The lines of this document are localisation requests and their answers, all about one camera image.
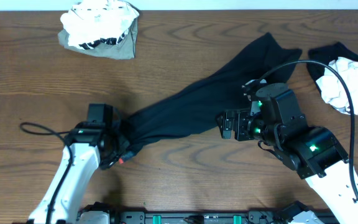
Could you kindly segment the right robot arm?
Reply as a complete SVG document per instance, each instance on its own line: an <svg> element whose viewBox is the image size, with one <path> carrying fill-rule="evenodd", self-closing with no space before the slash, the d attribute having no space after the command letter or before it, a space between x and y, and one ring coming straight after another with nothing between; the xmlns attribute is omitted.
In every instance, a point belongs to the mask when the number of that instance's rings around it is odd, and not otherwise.
<svg viewBox="0 0 358 224"><path fill-rule="evenodd" d="M358 223L358 176L335 135L322 126L308 126L285 83L261 84L249 96L248 107L216 118L222 138L267 145L324 200L339 223Z"/></svg>

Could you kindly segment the black shorts red waistband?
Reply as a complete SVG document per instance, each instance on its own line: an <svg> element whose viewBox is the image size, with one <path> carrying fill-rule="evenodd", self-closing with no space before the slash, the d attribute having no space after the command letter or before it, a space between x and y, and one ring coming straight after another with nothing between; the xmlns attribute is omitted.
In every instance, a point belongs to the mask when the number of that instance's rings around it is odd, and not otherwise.
<svg viewBox="0 0 358 224"><path fill-rule="evenodd" d="M250 105L243 85L278 65L298 60L301 55L301 49L284 49L266 33L214 74L123 119L119 134L124 153L102 163L101 168L128 161L144 146L159 140L184 138L215 128L219 113Z"/></svg>

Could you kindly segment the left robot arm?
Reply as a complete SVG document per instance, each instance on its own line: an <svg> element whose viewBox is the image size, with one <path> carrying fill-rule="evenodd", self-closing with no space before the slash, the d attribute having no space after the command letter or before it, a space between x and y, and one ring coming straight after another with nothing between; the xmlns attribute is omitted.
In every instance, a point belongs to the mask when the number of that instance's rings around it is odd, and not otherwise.
<svg viewBox="0 0 358 224"><path fill-rule="evenodd" d="M63 143L58 170L37 208L27 223L75 223L77 211L90 179L97 169L108 169L119 159L119 138L114 115L107 104L90 104L87 119L63 136L45 126Z"/></svg>

